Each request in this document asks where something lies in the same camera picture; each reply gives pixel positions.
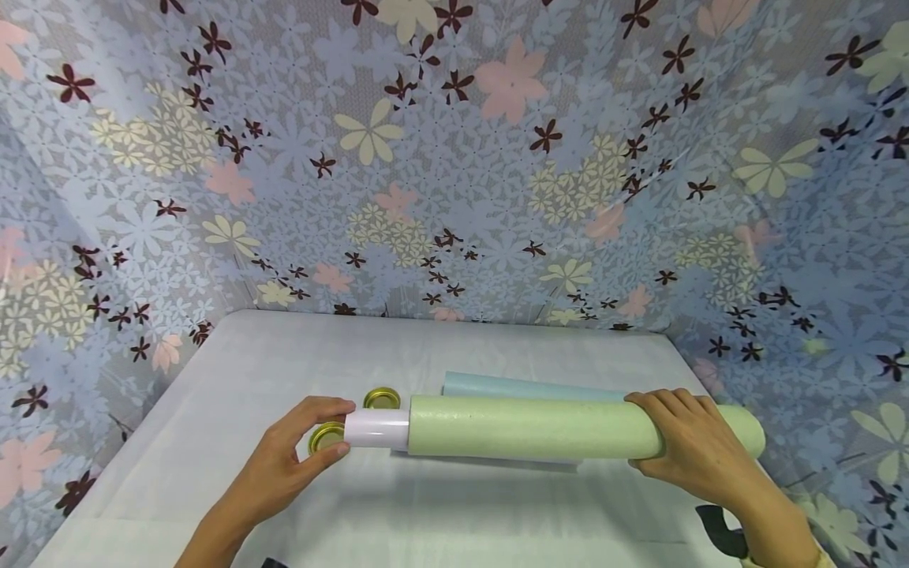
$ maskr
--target white cloth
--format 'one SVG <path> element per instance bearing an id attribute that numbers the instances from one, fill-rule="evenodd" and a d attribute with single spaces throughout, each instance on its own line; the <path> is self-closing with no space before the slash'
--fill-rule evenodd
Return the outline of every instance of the white cloth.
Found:
<path id="1" fill-rule="evenodd" d="M 171 566 L 265 428 L 308 394 L 440 392 L 445 371 L 704 389 L 659 335 L 245 311 L 225 318 L 34 566 Z M 305 454 L 306 438 L 298 446 Z M 235 566 L 738 566 L 684 491 L 623 461 L 564 466 L 355 448 Z"/>

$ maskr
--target gold jar lid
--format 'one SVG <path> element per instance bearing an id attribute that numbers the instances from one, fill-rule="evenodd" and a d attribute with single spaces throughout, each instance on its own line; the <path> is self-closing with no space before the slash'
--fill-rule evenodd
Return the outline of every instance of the gold jar lid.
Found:
<path id="1" fill-rule="evenodd" d="M 344 424 L 340 422 L 326 422 L 315 429 L 309 436 L 309 454 L 324 450 L 330 445 L 344 441 Z"/>
<path id="2" fill-rule="evenodd" d="M 380 386 L 366 393 L 363 399 L 364 408 L 401 408 L 401 395 L 390 386 Z"/>

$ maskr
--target white pipe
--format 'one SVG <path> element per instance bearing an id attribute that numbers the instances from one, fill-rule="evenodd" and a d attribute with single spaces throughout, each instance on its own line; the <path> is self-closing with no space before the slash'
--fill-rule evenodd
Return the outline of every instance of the white pipe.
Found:
<path id="1" fill-rule="evenodd" d="M 362 408 L 345 418 L 344 441 L 355 447 L 407 451 L 410 411 Z"/>

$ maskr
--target flower pattern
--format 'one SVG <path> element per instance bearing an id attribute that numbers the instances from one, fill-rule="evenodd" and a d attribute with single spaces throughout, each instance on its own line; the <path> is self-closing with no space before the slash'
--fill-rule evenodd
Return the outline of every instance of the flower pattern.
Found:
<path id="1" fill-rule="evenodd" d="M 665 334 L 901 565 L 906 15 L 828 4 L 0 0 L 3 560 L 246 308 Z"/>

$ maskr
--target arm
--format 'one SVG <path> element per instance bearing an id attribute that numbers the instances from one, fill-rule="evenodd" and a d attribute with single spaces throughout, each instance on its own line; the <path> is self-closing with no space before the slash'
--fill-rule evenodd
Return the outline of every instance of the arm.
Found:
<path id="1" fill-rule="evenodd" d="M 350 450 L 337 443 L 299 460 L 296 445 L 321 422 L 343 422 L 355 409 L 341 398 L 307 396 L 272 424 L 224 496 L 195 529 L 175 568 L 227 568 L 255 526 L 282 512 L 315 477 Z"/>
<path id="2" fill-rule="evenodd" d="M 685 389 L 631 393 L 660 429 L 664 455 L 632 460 L 648 477 L 685 489 L 729 510 L 742 523 L 755 563 L 815 568 L 822 558 L 802 511 L 764 475 L 708 396 Z"/>

